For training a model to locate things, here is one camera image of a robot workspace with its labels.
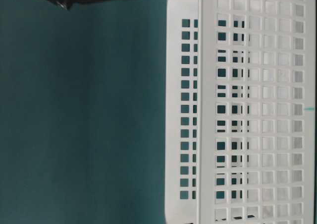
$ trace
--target plastic basket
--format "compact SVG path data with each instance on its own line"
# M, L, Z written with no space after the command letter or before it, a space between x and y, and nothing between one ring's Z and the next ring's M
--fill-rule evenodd
M312 224L316 0L168 0L169 224Z

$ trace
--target green wall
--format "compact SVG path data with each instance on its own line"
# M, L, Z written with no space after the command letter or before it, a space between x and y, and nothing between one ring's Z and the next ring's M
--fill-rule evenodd
M0 223L162 224L166 0L0 0Z

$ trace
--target white plastic basket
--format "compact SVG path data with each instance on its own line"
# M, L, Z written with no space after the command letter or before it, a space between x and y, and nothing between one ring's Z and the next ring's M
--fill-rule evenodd
M168 0L169 224L312 224L316 0Z

